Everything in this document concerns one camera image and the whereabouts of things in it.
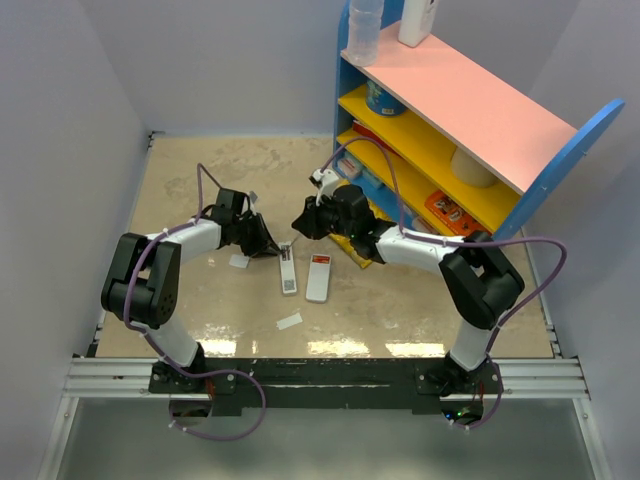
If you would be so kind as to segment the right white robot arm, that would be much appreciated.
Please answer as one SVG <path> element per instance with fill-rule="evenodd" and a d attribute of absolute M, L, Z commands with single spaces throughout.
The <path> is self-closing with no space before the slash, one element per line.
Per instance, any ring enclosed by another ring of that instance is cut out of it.
<path fill-rule="evenodd" d="M 360 257 L 376 263 L 440 275 L 462 323 L 443 364 L 425 377 L 443 396 L 469 392 L 480 382 L 498 320 L 524 290 L 524 280 L 500 248 L 481 245 L 492 241 L 488 234 L 439 237 L 401 230 L 376 217 L 362 189 L 351 184 L 330 197 L 307 197 L 292 228 L 312 240 L 342 236 Z"/>

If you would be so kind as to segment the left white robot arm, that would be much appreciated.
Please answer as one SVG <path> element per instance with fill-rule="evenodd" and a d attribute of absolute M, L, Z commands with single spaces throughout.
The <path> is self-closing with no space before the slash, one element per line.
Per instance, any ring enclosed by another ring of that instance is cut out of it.
<path fill-rule="evenodd" d="M 101 305 L 159 354 L 155 381 L 196 392 L 207 380 L 203 347 L 175 314 L 181 265 L 228 245 L 239 246 L 247 258 L 280 254 L 255 199 L 252 192 L 223 188 L 215 203 L 182 225 L 156 234 L 125 233 L 118 240 Z"/>

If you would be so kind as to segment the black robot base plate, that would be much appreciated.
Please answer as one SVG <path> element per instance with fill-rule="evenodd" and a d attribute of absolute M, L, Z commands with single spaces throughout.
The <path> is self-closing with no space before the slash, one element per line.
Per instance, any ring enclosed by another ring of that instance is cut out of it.
<path fill-rule="evenodd" d="M 178 398 L 193 394 L 212 403 L 216 416 L 243 410 L 409 410 L 472 423 L 484 413 L 489 394 L 502 394 L 495 366 L 487 361 L 476 381 L 443 396 L 425 375 L 444 358 L 400 359 L 224 359 L 206 358 L 204 387 L 185 392 L 152 378 L 149 390 Z"/>

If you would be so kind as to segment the white battery cover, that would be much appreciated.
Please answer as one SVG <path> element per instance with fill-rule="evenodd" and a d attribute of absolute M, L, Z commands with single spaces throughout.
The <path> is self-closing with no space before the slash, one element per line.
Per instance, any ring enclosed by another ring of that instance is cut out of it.
<path fill-rule="evenodd" d="M 288 328 L 291 328 L 292 326 L 301 324 L 303 322 L 303 318 L 300 315 L 299 312 L 296 312 L 295 314 L 288 316 L 286 318 L 283 318 L 279 321 L 276 322 L 276 326 L 277 328 L 282 331 Z"/>
<path fill-rule="evenodd" d="M 240 254 L 232 254 L 229 259 L 229 265 L 239 269 L 246 269 L 249 265 L 249 262 L 249 257 Z"/>

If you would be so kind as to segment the grey button remote control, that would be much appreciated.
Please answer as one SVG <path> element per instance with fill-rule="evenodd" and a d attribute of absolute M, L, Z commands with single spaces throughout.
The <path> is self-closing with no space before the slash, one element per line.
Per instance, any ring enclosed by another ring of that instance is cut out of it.
<path fill-rule="evenodd" d="M 313 263 L 310 260 L 305 298 L 313 303 L 325 303 L 328 299 L 331 262 Z"/>

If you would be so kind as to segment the white long remote control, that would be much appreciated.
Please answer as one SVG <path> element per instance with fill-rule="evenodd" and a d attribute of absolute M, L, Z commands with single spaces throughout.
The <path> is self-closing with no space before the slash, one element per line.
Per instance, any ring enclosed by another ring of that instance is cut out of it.
<path fill-rule="evenodd" d="M 285 296 L 295 295 L 298 291 L 295 273 L 295 264 L 293 258 L 293 249 L 290 242 L 282 242 L 279 244 L 280 257 L 280 275 L 282 293 Z"/>

